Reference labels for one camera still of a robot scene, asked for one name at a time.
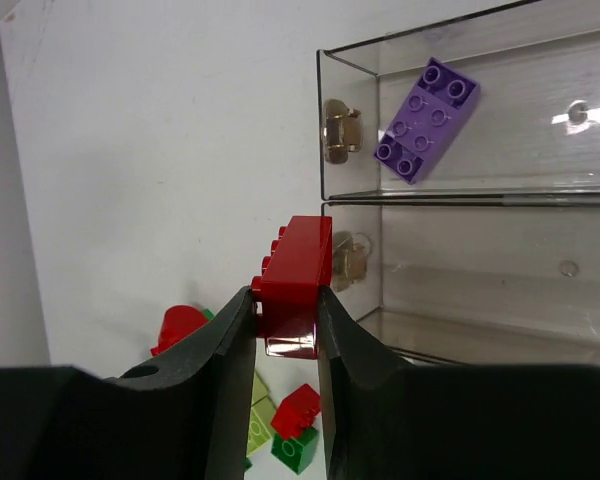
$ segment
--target green lego brick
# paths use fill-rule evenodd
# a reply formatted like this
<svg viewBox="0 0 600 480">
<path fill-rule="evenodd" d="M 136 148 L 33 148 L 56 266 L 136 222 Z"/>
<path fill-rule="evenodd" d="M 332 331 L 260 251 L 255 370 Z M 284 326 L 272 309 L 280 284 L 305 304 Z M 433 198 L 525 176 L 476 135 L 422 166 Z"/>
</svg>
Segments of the green lego brick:
<svg viewBox="0 0 600 480">
<path fill-rule="evenodd" d="M 258 416 L 255 407 L 251 407 L 249 417 L 249 437 L 247 439 L 247 457 L 271 440 L 271 433 Z"/>
<path fill-rule="evenodd" d="M 255 405 L 269 395 L 269 389 L 264 384 L 258 372 L 253 374 L 253 390 L 251 391 L 251 405 Z"/>
<path fill-rule="evenodd" d="M 269 432 L 269 435 L 273 436 L 276 431 L 271 426 L 271 420 L 273 420 L 277 409 L 271 399 L 269 397 L 264 397 L 252 407 L 252 410 L 255 410 L 256 414 L 260 418 L 260 421 Z"/>
<path fill-rule="evenodd" d="M 318 448 L 318 431 L 307 428 L 299 438 L 283 440 L 277 433 L 273 437 L 271 453 L 298 475 L 313 461 Z"/>
<path fill-rule="evenodd" d="M 207 320 L 213 320 L 213 317 L 215 317 L 213 312 L 211 310 L 209 310 L 208 308 L 205 308 L 204 310 L 202 310 L 202 314 L 204 315 L 204 317 Z"/>
</svg>

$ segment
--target red lego brick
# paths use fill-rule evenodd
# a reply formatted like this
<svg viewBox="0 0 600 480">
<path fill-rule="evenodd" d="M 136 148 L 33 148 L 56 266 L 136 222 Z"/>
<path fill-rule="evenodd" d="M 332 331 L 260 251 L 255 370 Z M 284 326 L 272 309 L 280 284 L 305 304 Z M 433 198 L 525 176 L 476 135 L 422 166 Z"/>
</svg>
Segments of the red lego brick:
<svg viewBox="0 0 600 480">
<path fill-rule="evenodd" d="M 187 335 L 198 330 L 208 319 L 197 308 L 189 305 L 176 305 L 164 314 L 158 346 L 151 349 L 154 357 L 172 347 Z"/>
<path fill-rule="evenodd" d="M 251 282 L 267 355 L 317 358 L 318 288 L 331 283 L 331 225 L 330 217 L 293 217 Z"/>
<path fill-rule="evenodd" d="M 298 438 L 319 413 L 320 395 L 305 383 L 280 403 L 271 426 L 283 440 Z"/>
</svg>

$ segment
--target transparent plastic container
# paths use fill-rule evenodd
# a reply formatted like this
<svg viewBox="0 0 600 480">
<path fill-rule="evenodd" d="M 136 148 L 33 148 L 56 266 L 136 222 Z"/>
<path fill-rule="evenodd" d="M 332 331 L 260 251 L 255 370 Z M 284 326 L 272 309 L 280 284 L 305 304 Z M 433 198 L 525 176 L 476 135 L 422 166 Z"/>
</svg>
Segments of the transparent plastic container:
<svg viewBox="0 0 600 480">
<path fill-rule="evenodd" d="M 331 203 L 323 214 L 334 241 L 367 244 L 364 278 L 339 299 L 402 355 L 600 365 L 600 207 Z"/>
<path fill-rule="evenodd" d="M 373 151 L 430 57 L 482 93 L 433 171 L 408 185 Z M 517 2 L 319 51 L 318 78 L 325 200 L 600 193 L 600 0 Z M 334 128 L 347 125 L 327 118 L 333 99 L 362 124 L 336 163 Z"/>
</svg>

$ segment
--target pile of toy bricks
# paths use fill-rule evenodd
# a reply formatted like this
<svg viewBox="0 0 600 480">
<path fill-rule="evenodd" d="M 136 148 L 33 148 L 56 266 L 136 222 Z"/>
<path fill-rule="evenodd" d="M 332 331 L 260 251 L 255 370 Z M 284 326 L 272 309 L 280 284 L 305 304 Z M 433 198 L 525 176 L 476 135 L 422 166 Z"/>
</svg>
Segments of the pile of toy bricks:
<svg viewBox="0 0 600 480">
<path fill-rule="evenodd" d="M 273 456 L 295 473 L 302 473 L 318 447 L 319 434 L 312 426 L 320 413 L 318 393 L 304 384 L 276 409 L 266 385 L 256 373 L 251 403 L 247 457 L 273 438 Z"/>
<path fill-rule="evenodd" d="M 213 319 L 213 313 L 205 308 L 175 305 L 164 315 L 158 345 L 151 349 L 159 355 L 187 335 L 195 332 Z M 251 417 L 245 469 L 252 464 L 249 456 L 273 438 L 271 453 L 297 474 L 311 463 L 318 446 L 318 431 L 312 427 L 320 413 L 320 396 L 304 384 L 285 398 L 280 407 L 269 398 L 269 389 L 256 372 L 251 394 Z"/>
</svg>

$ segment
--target purple duplo block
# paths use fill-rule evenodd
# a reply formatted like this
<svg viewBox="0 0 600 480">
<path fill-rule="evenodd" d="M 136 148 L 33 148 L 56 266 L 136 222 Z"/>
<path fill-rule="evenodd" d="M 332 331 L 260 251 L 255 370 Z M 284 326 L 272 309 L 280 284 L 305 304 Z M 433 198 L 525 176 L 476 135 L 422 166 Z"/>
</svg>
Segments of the purple duplo block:
<svg viewBox="0 0 600 480">
<path fill-rule="evenodd" d="M 476 109 L 480 84 L 429 60 L 373 156 L 410 185 L 422 180 Z"/>
</svg>

